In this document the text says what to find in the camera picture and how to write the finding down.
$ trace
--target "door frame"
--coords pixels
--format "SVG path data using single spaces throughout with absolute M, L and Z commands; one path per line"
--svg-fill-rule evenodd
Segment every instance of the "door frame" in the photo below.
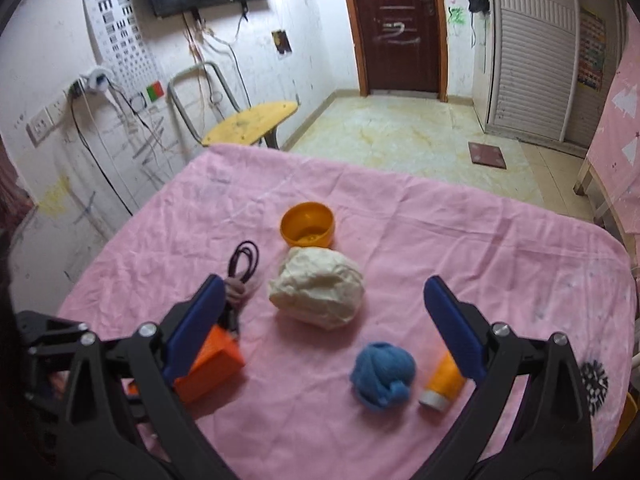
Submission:
M 447 85 L 449 83 L 449 51 L 447 48 L 447 17 L 445 15 L 444 0 L 435 0 L 438 13 L 438 35 L 440 43 L 439 63 L 440 78 L 438 82 L 438 99 L 447 102 Z M 360 18 L 356 0 L 347 0 L 347 12 L 351 24 L 353 35 L 353 46 L 356 55 L 356 66 L 358 68 L 358 83 L 360 85 L 360 95 L 366 97 L 370 94 L 369 78 L 367 76 L 367 64 L 364 55 L 364 45 L 362 42 L 362 31 L 360 30 Z

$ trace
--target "screw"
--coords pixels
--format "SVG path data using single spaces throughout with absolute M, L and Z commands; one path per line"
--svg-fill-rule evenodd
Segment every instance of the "screw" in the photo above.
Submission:
M 568 342 L 569 342 L 569 339 L 566 336 L 566 334 L 563 334 L 562 332 L 556 332 L 554 334 L 554 343 L 556 343 L 558 346 L 564 346 Z
M 494 323 L 491 329 L 498 337 L 507 337 L 511 333 L 511 327 L 506 323 Z
M 145 323 L 138 329 L 138 333 L 142 337 L 151 337 L 153 334 L 156 333 L 157 330 L 158 330 L 158 327 L 155 326 L 153 323 Z
M 82 346 L 91 346 L 95 343 L 95 334 L 93 332 L 86 332 L 82 334 L 80 338 L 80 344 Z

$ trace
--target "blue cloth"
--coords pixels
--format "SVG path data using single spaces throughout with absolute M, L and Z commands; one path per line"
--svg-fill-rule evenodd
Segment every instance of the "blue cloth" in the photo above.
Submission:
M 380 412 L 409 400 L 415 379 L 415 361 L 389 343 L 371 343 L 356 358 L 351 372 L 356 396 L 370 410 Z

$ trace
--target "tile floor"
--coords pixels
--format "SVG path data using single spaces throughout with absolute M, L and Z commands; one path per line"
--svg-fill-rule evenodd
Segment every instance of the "tile floor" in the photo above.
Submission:
M 470 140 L 500 146 L 507 170 L 472 164 Z M 339 98 L 291 151 L 475 186 L 593 221 L 589 200 L 573 192 L 580 158 L 485 135 L 470 106 L 393 96 Z

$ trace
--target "yellow scribble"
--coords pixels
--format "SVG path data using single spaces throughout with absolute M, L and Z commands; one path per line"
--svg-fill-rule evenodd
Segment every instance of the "yellow scribble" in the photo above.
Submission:
M 38 206 L 45 215 L 57 218 L 66 211 L 64 200 L 68 194 L 69 177 L 62 175 L 53 186 L 47 188 Z

